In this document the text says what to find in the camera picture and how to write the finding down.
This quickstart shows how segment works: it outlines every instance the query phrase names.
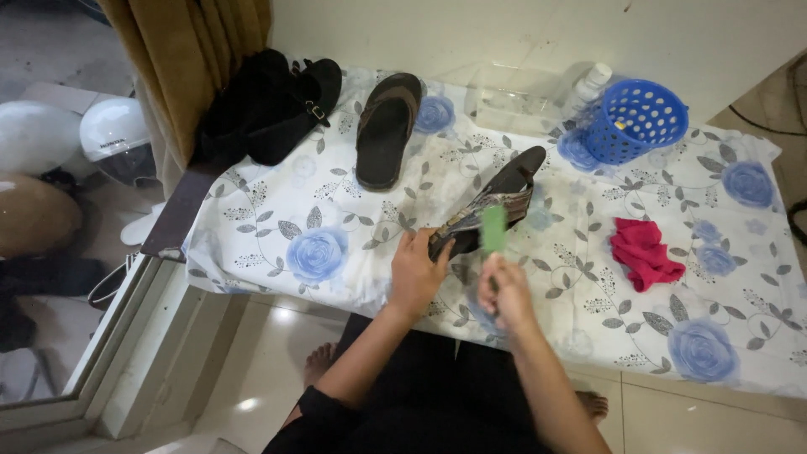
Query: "blue plastic basket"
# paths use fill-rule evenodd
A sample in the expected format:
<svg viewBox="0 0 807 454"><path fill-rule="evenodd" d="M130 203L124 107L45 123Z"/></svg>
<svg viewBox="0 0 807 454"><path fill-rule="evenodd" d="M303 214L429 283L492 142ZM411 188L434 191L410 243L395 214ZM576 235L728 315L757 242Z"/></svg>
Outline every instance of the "blue plastic basket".
<svg viewBox="0 0 807 454"><path fill-rule="evenodd" d="M687 107L673 92L655 82L625 80L605 91L588 127L586 147L599 161L624 164L681 140L688 124Z"/></svg>

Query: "person's left hand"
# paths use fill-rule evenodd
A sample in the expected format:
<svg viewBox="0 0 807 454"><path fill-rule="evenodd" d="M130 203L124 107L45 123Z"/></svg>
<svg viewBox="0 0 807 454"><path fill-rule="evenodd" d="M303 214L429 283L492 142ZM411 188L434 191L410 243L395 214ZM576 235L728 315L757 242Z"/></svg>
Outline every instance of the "person's left hand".
<svg viewBox="0 0 807 454"><path fill-rule="evenodd" d="M412 322L423 315L448 269L454 240L443 247L437 263L429 258L429 237L436 231L420 229L417 235L403 232L392 258L392 294L387 305L410 317Z"/></svg>

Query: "white helmet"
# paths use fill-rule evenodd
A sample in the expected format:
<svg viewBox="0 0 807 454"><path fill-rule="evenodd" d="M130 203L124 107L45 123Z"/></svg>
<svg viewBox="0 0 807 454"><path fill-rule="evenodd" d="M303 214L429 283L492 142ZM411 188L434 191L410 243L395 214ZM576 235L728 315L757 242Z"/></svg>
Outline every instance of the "white helmet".
<svg viewBox="0 0 807 454"><path fill-rule="evenodd" d="M62 166L78 178L93 173L78 140L81 120L37 101L0 104L0 171L39 176Z"/></svg>
<svg viewBox="0 0 807 454"><path fill-rule="evenodd" d="M79 137L87 159L110 178L129 186L156 178L151 138L136 99L107 99L90 107Z"/></svg>

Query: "white bottle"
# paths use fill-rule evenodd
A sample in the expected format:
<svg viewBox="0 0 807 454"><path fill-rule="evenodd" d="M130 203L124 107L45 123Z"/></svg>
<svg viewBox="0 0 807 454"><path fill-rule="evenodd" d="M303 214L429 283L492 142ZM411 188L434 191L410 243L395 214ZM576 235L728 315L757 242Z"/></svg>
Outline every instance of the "white bottle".
<svg viewBox="0 0 807 454"><path fill-rule="evenodd" d="M597 63L585 78L575 84L561 109L564 120L580 120L588 112L589 107L600 97L603 87L613 74L611 68L604 63Z"/></svg>

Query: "brown curtain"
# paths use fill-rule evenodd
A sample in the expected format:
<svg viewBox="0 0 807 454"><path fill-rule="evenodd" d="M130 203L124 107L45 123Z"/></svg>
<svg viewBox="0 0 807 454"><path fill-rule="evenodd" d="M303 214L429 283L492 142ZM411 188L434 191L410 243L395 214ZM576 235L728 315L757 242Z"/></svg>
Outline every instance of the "brown curtain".
<svg viewBox="0 0 807 454"><path fill-rule="evenodd" d="M148 93L139 94L160 123L165 156L184 169L193 154L194 130L215 93L227 85L244 57L266 46L269 0L98 0L118 32ZM166 193L176 182L169 182Z"/></svg>

